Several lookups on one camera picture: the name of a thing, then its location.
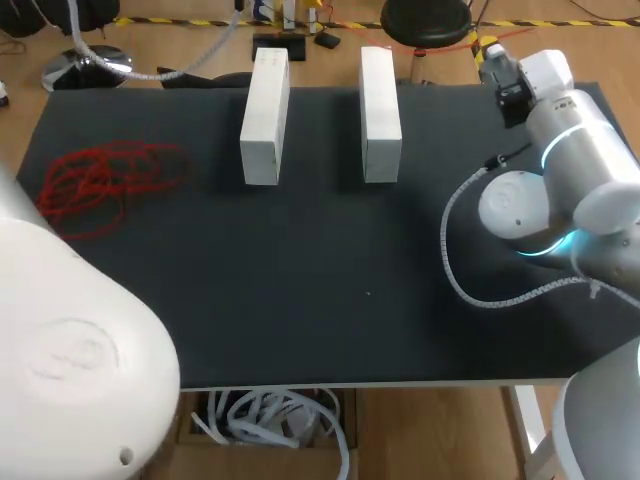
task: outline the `chrome base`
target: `chrome base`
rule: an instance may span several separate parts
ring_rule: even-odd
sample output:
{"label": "chrome base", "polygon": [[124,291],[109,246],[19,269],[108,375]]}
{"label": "chrome base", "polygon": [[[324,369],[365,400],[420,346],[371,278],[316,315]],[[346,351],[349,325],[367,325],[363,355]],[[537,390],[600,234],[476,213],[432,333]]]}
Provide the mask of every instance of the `chrome base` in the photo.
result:
{"label": "chrome base", "polygon": [[[91,49],[115,68],[123,72],[133,70],[131,57],[119,48],[109,45],[92,45]],[[42,86],[48,92],[84,88],[116,88],[125,80],[125,77],[95,65],[89,58],[73,49],[54,58],[42,74]]]}

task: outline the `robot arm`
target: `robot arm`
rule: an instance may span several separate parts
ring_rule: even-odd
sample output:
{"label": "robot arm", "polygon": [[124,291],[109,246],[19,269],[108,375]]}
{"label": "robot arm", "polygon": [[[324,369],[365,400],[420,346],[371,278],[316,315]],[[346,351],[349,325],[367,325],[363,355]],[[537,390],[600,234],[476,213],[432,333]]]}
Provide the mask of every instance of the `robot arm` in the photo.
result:
{"label": "robot arm", "polygon": [[593,99],[573,88],[564,55],[515,62],[485,50],[483,80],[496,86],[507,125],[525,121],[541,174],[495,178],[482,223],[524,258],[573,270],[640,296],[640,167]]}
{"label": "robot arm", "polygon": [[130,478],[178,401],[163,324],[59,239],[2,164],[0,264],[0,478]]}

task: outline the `red string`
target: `red string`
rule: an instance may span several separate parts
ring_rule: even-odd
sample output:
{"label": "red string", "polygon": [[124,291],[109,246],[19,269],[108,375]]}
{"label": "red string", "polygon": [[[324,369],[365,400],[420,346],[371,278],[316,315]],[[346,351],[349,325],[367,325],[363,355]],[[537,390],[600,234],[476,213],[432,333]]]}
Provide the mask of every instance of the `red string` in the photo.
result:
{"label": "red string", "polygon": [[185,182],[188,171],[186,154],[175,145],[114,142],[87,148],[52,162],[36,207],[52,225],[59,225],[70,216],[115,203],[116,213],[106,225],[60,234],[65,239],[91,238],[122,222],[129,197],[175,188]]}

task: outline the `floor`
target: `floor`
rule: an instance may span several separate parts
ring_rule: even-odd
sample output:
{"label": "floor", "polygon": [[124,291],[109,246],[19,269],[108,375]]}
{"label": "floor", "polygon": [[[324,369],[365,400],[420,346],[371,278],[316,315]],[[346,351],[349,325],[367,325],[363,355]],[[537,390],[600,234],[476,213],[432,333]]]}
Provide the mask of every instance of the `floor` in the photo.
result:
{"label": "floor", "polygon": [[[477,16],[484,0],[476,0]],[[334,0],[334,20],[374,21],[381,0]],[[228,18],[231,0],[122,0],[123,16],[168,18]],[[606,17],[640,14],[637,0],[582,0],[582,5]],[[568,0],[492,0],[485,20],[586,20],[590,17]],[[485,27],[484,35],[501,35],[513,27]],[[199,71],[215,76],[250,71],[250,38],[253,29],[240,28],[230,44]],[[340,46],[329,51],[309,41],[308,58],[292,65],[294,86],[355,85],[359,48],[369,42],[393,44],[381,31],[336,30]],[[109,26],[107,42],[131,52],[138,70],[153,72],[158,65],[182,68],[188,58],[214,41],[219,28],[184,28],[168,25]],[[99,43],[97,32],[85,34]],[[503,44],[516,57],[544,48],[565,52],[574,76],[598,81],[616,113],[627,138],[640,152],[640,72],[637,45],[640,28],[540,27],[505,38]],[[0,112],[0,151],[17,170],[38,121],[47,95],[39,87],[39,72],[46,61],[71,40],[47,28],[25,40],[24,56],[0,56],[0,78],[7,84],[11,107]],[[411,56],[394,45],[397,76],[408,76]],[[428,57],[426,78],[439,84],[477,83],[475,65],[468,49]],[[155,87],[151,82],[129,87]],[[544,351],[531,352],[532,356]],[[538,388],[549,418],[557,386]],[[371,389],[360,396],[359,448],[352,455],[352,478],[367,480],[514,480],[520,478],[518,455],[512,442],[502,392],[497,387],[438,389]],[[154,472],[156,479],[332,479],[338,470],[337,452],[176,447],[171,460]]]}

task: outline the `black mat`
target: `black mat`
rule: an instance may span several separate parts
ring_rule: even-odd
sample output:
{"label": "black mat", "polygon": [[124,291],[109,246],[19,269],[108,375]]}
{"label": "black mat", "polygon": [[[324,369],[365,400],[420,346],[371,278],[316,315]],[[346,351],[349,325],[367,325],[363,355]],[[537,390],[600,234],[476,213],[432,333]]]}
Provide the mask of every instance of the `black mat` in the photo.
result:
{"label": "black mat", "polygon": [[[401,87],[399,100],[396,185],[363,185],[358,94],[336,88],[292,92],[277,188],[243,184],[246,90],[56,92],[19,179],[33,197],[56,155],[115,139],[186,149],[187,187],[72,244],[166,324],[184,387],[566,377],[640,334],[639,313],[607,292],[588,300],[584,285],[500,311],[458,299],[438,247],[445,202],[489,156],[523,145],[524,128],[503,129],[484,87]],[[537,157],[513,168],[536,170]],[[452,217],[460,283],[502,299],[562,276],[484,231],[485,184]]]}

